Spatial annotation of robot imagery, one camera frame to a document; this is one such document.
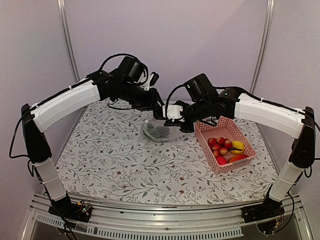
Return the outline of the clear zip top bag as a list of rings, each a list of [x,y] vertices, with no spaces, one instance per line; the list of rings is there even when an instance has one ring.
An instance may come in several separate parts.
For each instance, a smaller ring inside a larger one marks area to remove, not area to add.
[[[148,140],[162,143],[176,139],[181,135],[177,126],[164,126],[164,120],[151,118],[141,125],[141,134]]]

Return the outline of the red strawberry toy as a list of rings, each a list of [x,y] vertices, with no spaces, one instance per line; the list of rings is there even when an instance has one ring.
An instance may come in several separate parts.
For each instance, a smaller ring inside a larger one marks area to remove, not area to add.
[[[216,157],[216,161],[221,166],[228,164],[228,161],[223,156]]]

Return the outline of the yellow lemon toy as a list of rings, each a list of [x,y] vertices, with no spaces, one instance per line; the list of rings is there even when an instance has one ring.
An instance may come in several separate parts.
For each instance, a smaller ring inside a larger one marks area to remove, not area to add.
[[[245,151],[245,145],[241,141],[232,142],[232,150],[230,151],[233,155],[241,155]]]

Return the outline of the dark purple eggplant toy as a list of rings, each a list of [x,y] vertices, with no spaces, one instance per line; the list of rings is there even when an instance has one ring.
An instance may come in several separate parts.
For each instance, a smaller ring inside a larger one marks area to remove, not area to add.
[[[157,134],[158,134],[158,137],[161,139],[169,139],[171,137],[170,128],[166,126],[158,126]]]

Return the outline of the green cucumber toy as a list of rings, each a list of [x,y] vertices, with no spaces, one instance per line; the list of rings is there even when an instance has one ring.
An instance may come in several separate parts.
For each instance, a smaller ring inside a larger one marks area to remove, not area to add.
[[[166,131],[163,131],[163,130],[156,130],[156,131],[153,133],[153,136],[154,136],[156,139],[165,139],[165,138],[167,138],[168,133],[167,133]]]

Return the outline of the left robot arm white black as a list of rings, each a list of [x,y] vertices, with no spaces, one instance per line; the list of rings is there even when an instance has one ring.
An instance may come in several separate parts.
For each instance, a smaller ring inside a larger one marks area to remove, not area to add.
[[[55,201],[55,209],[63,217],[74,213],[74,205],[69,202],[56,171],[45,132],[69,114],[106,99],[112,102],[123,100],[133,109],[155,113],[164,104],[154,88],[159,75],[149,72],[148,67],[133,55],[122,53],[120,56],[123,58],[121,63],[111,72],[104,71],[104,67],[100,66],[78,83],[39,103],[25,104],[21,109],[27,156],[48,195]]]

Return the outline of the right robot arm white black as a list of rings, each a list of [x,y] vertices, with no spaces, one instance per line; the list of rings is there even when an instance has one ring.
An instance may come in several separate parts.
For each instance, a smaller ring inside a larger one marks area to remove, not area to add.
[[[259,206],[262,218],[269,218],[278,210],[291,187],[316,157],[316,128],[314,111],[310,107],[292,108],[253,96],[241,87],[214,87],[201,73],[181,84],[191,97],[192,104],[165,102],[163,117],[168,124],[179,126],[185,133],[194,131],[194,123],[209,117],[225,117],[252,121],[287,134],[294,139],[288,162],[277,180],[269,188],[266,201]]]

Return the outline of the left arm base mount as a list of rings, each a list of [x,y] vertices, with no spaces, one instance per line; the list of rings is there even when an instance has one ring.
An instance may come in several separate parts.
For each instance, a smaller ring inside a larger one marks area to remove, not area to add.
[[[71,201],[69,196],[66,196],[58,201],[52,200],[48,212],[61,219],[88,223],[91,219],[92,210],[90,203],[83,200],[75,203]]]

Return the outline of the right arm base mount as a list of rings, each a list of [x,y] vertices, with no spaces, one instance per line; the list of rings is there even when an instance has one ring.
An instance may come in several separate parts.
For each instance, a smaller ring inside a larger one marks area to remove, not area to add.
[[[257,229],[264,235],[274,234],[284,217],[282,202],[266,197],[262,203],[245,206],[241,217],[245,223],[256,223]]]

